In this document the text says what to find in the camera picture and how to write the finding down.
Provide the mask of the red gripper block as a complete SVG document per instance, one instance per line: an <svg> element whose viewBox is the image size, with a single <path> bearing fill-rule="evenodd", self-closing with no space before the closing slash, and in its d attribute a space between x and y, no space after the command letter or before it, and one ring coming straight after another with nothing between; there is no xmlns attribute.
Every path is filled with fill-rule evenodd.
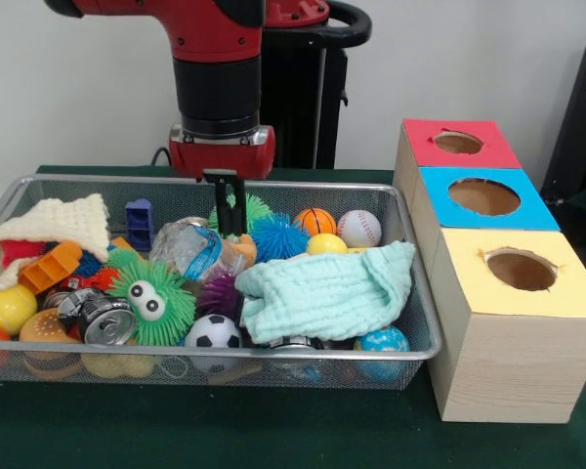
<svg viewBox="0 0 586 469"><path fill-rule="evenodd" d="M215 185L218 230L221 234L243 235L247 231L245 183L264 180L272 171L275 135L271 126L261 125L249 136L209 140L192 137L181 125L169 135L171 166L184 177L205 178L207 174L233 174L231 185L234 207L227 200L227 180L217 178Z"/></svg>

